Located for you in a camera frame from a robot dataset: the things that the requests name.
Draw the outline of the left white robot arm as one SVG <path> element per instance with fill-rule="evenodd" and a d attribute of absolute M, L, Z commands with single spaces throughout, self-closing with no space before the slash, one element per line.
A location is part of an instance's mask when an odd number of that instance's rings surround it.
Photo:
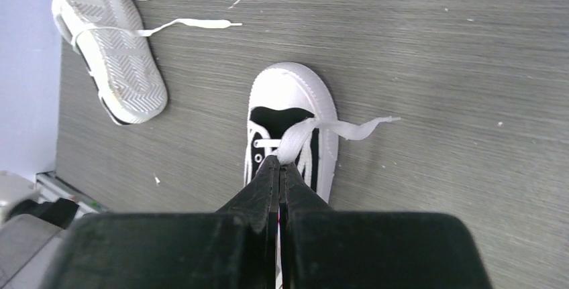
<path fill-rule="evenodd" d="M 1 172 L 1 287 L 39 288 L 79 206 L 70 198 L 41 201 L 29 180 Z"/>

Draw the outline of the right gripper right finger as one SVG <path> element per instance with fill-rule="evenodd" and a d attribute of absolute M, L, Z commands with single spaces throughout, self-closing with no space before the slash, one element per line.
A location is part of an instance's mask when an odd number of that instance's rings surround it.
<path fill-rule="evenodd" d="M 337 211 L 296 166 L 279 172 L 285 288 L 490 288 L 474 239 L 433 212 Z"/>

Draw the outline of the black white sneaker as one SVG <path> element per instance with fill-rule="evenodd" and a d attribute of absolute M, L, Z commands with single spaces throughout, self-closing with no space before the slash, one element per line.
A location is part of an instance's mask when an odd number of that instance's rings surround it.
<path fill-rule="evenodd" d="M 305 184 L 327 202 L 339 139 L 365 139 L 380 123 L 394 120 L 340 121 L 329 89 L 315 72 L 294 62 L 273 64 L 255 78 L 250 91 L 244 184 L 267 156 L 275 155 L 281 164 L 294 163 Z"/>

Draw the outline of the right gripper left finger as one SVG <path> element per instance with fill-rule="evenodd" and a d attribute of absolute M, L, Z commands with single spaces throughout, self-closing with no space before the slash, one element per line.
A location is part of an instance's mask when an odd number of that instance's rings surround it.
<path fill-rule="evenodd" d="M 274 288 L 278 171 L 256 177 L 212 213 L 105 213 L 80 219 L 43 288 Z"/>

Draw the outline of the white sole sneaker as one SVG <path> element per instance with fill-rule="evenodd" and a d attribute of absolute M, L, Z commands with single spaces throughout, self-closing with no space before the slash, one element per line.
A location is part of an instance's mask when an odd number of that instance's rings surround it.
<path fill-rule="evenodd" d="M 179 18 L 146 30 L 136 1 L 149 0 L 52 0 L 58 31 L 85 61 L 101 105 L 118 125 L 147 122 L 168 103 L 150 36 L 176 24 L 205 29 L 233 26 L 226 19 Z"/>

